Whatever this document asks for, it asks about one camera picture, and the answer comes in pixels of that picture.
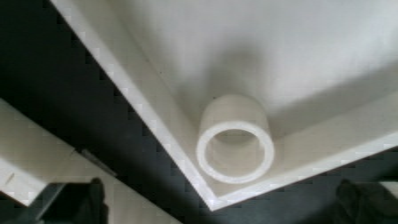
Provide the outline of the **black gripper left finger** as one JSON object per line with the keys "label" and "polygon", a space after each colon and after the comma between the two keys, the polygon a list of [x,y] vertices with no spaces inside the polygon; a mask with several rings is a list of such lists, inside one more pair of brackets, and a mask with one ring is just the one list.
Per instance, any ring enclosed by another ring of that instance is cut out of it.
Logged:
{"label": "black gripper left finger", "polygon": [[28,224],[108,224],[101,180],[52,183],[28,207],[27,220]]}

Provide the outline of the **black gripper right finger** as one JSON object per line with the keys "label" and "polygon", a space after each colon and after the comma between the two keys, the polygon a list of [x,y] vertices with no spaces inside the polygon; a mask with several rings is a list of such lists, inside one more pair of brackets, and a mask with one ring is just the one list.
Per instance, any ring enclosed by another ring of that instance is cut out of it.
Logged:
{"label": "black gripper right finger", "polygon": [[398,181],[341,181],[332,223],[398,224]]}

